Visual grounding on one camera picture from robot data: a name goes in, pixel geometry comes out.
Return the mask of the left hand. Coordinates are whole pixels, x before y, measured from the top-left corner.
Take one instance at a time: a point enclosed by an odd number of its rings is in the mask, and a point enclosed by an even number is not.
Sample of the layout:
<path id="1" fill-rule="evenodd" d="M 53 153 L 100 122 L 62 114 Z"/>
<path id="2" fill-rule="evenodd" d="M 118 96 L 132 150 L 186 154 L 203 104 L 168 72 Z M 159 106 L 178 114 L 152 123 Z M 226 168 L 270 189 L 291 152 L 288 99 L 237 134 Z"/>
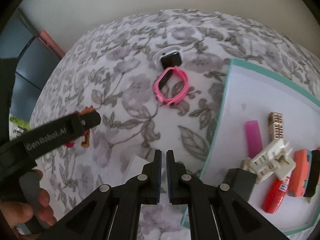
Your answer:
<path id="1" fill-rule="evenodd" d="M 54 216 L 54 211 L 49 205 L 50 195 L 49 193 L 40 188 L 38 201 L 40 208 L 37 211 L 39 219 L 46 222 L 49 226 L 54 226 L 57 223 L 57 219 Z M 10 232 L 14 234 L 14 237 L 7 236 L 7 233 L 4 232 L 4 229 L 1 229 L 1 239 L 38 239 L 40 234 L 29 234 L 22 235 L 20 234 L 16 226 L 20 223 L 28 222 L 32 219 L 34 215 L 33 208 L 22 202 L 13 202 L 13 201 L 2 201 L 1 202 L 1 213 L 3 214 L 4 219 L 7 221 L 7 224 L 10 226 Z"/>

